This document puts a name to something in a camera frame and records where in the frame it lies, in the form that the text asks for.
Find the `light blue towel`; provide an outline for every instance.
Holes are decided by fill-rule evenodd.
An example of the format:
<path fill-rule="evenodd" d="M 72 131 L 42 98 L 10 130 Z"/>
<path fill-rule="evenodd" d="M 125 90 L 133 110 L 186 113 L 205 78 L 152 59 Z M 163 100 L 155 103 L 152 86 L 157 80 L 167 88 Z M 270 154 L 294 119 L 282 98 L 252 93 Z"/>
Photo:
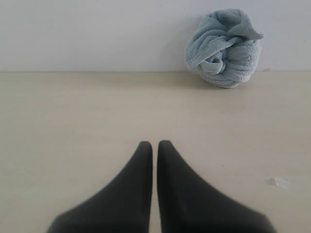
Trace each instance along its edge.
<path fill-rule="evenodd" d="M 215 11 L 203 18 L 185 48 L 188 69 L 196 69 L 212 85 L 233 88 L 247 82 L 260 56 L 259 39 L 247 13 Z"/>

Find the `wall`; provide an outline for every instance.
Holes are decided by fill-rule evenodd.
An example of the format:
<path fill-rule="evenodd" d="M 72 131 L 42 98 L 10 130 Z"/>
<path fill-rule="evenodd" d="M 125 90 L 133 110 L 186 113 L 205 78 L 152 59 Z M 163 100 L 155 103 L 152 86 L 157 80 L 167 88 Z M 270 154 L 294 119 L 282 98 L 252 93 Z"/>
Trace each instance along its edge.
<path fill-rule="evenodd" d="M 308 70 L 310 1 L 0 0 L 0 71 L 185 71 L 200 17 L 242 8 L 266 34 L 258 70 Z"/>

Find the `towel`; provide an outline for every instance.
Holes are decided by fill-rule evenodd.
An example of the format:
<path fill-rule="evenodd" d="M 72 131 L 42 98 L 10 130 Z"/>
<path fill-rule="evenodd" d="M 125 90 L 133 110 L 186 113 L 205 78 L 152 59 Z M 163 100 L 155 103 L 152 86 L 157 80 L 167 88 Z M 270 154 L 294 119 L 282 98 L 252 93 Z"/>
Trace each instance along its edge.
<path fill-rule="evenodd" d="M 210 84 L 233 88 L 254 73 L 260 56 L 258 40 L 262 38 L 245 11 L 215 11 L 203 18 L 188 42 L 185 62 Z"/>

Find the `crumpled towel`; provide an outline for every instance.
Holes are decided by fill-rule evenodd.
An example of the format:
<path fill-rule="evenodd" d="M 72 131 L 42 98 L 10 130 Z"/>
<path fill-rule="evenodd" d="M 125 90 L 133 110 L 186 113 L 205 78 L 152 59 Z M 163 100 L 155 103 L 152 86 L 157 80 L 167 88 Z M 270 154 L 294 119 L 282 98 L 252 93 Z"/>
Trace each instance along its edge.
<path fill-rule="evenodd" d="M 185 62 L 210 84 L 233 88 L 254 73 L 260 56 L 258 40 L 262 38 L 243 10 L 215 11 L 203 18 L 187 44 Z"/>

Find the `table surface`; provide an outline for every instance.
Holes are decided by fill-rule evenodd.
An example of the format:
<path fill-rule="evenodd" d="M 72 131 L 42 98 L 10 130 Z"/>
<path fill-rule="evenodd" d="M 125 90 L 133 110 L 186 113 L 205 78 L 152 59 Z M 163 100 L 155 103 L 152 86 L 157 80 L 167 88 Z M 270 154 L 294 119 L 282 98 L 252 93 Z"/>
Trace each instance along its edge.
<path fill-rule="evenodd" d="M 258 72 L 234 89 L 190 73 L 2 73 L 0 108 L 2 233 L 45 232 L 139 141 L 152 143 L 156 163 L 163 139 L 280 233 L 311 232 L 311 72 Z M 270 184 L 276 176 L 288 189 Z M 155 183 L 151 233 L 160 232 Z"/>

